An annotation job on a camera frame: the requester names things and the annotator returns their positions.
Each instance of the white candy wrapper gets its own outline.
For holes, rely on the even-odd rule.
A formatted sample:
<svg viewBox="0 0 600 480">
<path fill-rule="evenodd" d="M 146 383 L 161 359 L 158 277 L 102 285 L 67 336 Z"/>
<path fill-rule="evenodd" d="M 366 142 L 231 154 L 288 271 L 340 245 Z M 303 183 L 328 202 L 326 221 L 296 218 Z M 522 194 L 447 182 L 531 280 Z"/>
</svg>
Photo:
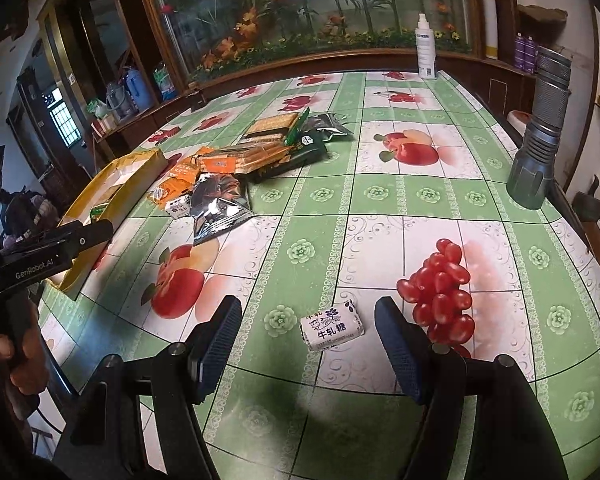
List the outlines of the white candy wrapper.
<svg viewBox="0 0 600 480">
<path fill-rule="evenodd" d="M 164 205 L 164 210 L 171 215 L 172 218 L 178 219 L 189 214 L 191 208 L 191 193 L 179 196 L 173 200 L 169 200 Z"/>
<path fill-rule="evenodd" d="M 342 344 L 365 333 L 362 320 L 350 300 L 300 319 L 302 340 L 318 352 Z"/>
</svg>

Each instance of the yellow box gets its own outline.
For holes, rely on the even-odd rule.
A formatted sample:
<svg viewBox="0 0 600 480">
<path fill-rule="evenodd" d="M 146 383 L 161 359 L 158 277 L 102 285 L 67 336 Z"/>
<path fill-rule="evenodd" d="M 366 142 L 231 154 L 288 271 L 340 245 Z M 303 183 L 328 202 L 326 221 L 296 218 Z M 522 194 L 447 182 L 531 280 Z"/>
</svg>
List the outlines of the yellow box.
<svg viewBox="0 0 600 480">
<path fill-rule="evenodd" d="M 122 187 L 112 197 L 109 205 L 100 216 L 100 219 L 107 219 L 113 224 L 113 231 L 115 232 L 138 200 L 142 198 L 149 186 L 166 167 L 167 160 L 160 148 L 154 148 L 147 152 L 129 153 L 112 160 L 75 199 L 75 202 L 71 204 L 71 207 L 62 217 L 60 224 L 75 219 L 84 224 L 89 219 L 91 208 L 98 204 L 103 192 L 110 186 L 122 184 Z M 105 243 L 102 243 L 81 252 L 74 259 L 71 269 L 47 278 L 47 283 L 75 300 L 105 245 Z"/>
</svg>

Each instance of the fruit-patterned tablecloth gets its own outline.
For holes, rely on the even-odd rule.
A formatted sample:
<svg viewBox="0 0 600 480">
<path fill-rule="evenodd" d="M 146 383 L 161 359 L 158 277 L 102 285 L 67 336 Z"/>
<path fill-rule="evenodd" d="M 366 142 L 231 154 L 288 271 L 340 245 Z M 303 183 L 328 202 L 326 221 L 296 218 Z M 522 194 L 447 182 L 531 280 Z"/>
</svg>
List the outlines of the fruit-patterned tablecloth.
<svg viewBox="0 0 600 480">
<path fill-rule="evenodd" d="M 73 384 L 110 352 L 142 358 L 181 340 L 233 294 L 240 333 L 217 392 L 196 407 L 220 476 L 393 479 L 423 411 L 399 393 L 374 303 L 391 296 L 411 320 L 396 282 L 448 238 L 472 276 L 475 334 L 465 347 L 518 362 L 570 478 L 586 477 L 600 464 L 600 266 L 549 203 L 536 212 L 512 202 L 505 183 L 516 147 L 449 75 L 275 81 L 185 112 L 138 149 L 158 143 L 175 162 L 233 142 L 256 118 L 307 105 L 346 115 L 354 139 L 251 187 L 257 216 L 246 224 L 193 248 L 191 219 L 172 220 L 143 198 L 78 301 L 45 292 L 42 332 Z M 346 300 L 365 334 L 308 351 L 297 320 Z M 151 399 L 142 402 L 148 455 L 162 467 Z M 465 407 L 453 478 L 471 446 L 474 401 Z"/>
</svg>

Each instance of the blue kettle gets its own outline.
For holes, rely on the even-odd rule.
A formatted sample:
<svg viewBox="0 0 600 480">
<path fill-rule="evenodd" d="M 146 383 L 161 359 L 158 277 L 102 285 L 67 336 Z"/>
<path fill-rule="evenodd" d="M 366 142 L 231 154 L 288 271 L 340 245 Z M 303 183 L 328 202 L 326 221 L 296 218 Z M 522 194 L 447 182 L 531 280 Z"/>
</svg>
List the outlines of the blue kettle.
<svg viewBox="0 0 600 480">
<path fill-rule="evenodd" d="M 143 112 L 153 104 L 149 89 L 144 83 L 140 72 L 135 68 L 126 71 L 126 87 L 129 88 L 129 93 L 136 102 L 138 111 Z"/>
</svg>

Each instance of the white bottle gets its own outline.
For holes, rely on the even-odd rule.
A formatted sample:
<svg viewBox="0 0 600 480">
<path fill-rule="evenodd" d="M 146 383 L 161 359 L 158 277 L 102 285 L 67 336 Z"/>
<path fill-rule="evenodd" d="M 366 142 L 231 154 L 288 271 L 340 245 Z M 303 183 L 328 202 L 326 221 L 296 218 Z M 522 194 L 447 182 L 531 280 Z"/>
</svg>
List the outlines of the white bottle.
<svg viewBox="0 0 600 480">
<path fill-rule="evenodd" d="M 416 50 L 418 52 L 418 74 L 423 79 L 436 78 L 436 41 L 427 17 L 420 13 L 416 28 Z"/>
</svg>

